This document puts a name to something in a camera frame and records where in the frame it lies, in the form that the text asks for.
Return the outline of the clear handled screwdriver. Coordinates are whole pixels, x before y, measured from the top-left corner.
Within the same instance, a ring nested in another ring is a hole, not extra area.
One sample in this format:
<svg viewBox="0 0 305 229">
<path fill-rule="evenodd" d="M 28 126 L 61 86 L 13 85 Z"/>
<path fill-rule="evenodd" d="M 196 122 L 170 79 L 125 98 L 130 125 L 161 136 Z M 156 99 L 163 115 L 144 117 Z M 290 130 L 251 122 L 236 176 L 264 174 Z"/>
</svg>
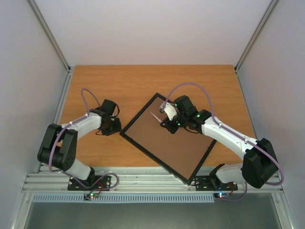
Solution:
<svg viewBox="0 0 305 229">
<path fill-rule="evenodd" d="M 162 120 L 160 118 L 158 118 L 154 113 L 152 113 L 152 112 L 150 112 L 150 113 L 159 123 L 162 123 Z"/>
</svg>

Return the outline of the black picture frame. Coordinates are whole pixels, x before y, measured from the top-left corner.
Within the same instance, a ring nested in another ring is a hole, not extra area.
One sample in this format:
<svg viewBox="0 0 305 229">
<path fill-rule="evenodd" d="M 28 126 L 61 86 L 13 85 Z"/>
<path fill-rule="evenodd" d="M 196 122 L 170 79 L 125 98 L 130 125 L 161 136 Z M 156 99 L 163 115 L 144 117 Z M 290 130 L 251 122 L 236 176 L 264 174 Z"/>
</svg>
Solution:
<svg viewBox="0 0 305 229">
<path fill-rule="evenodd" d="M 183 128 L 171 134 L 151 115 L 163 120 L 159 112 L 165 97 L 156 93 L 120 135 L 183 183 L 190 185 L 216 144 L 216 140 Z"/>
</svg>

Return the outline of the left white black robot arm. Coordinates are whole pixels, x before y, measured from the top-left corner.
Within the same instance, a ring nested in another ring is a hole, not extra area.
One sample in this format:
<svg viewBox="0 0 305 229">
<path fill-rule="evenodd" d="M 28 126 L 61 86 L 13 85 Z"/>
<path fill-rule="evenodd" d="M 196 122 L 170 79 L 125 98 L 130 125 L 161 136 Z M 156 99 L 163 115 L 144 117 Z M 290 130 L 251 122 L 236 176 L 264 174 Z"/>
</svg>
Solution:
<svg viewBox="0 0 305 229">
<path fill-rule="evenodd" d="M 93 130 L 110 136 L 122 130 L 119 106 L 105 99 L 95 109 L 69 123 L 50 124 L 45 132 L 37 159 L 47 164 L 51 172 L 62 172 L 73 177 L 85 190 L 95 187 L 95 170 L 76 159 L 77 141 Z"/>
</svg>

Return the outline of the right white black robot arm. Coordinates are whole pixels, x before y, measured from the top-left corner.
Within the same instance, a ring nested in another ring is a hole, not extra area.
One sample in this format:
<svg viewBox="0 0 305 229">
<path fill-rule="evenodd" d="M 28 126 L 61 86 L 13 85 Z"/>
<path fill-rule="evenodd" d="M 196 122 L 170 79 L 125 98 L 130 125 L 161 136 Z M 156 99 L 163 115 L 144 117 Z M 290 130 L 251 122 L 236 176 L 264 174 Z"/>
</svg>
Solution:
<svg viewBox="0 0 305 229">
<path fill-rule="evenodd" d="M 257 140 L 243 135 L 223 124 L 211 112 L 198 111 L 188 96 L 183 95 L 173 103 L 163 102 L 160 112 L 166 115 L 160 125 L 171 134 L 179 128 L 189 128 L 213 138 L 242 160 L 234 165 L 220 164 L 210 172 L 210 183 L 215 189 L 221 189 L 229 182 L 246 182 L 254 188 L 261 188 L 278 171 L 274 149 L 269 140 Z"/>
</svg>

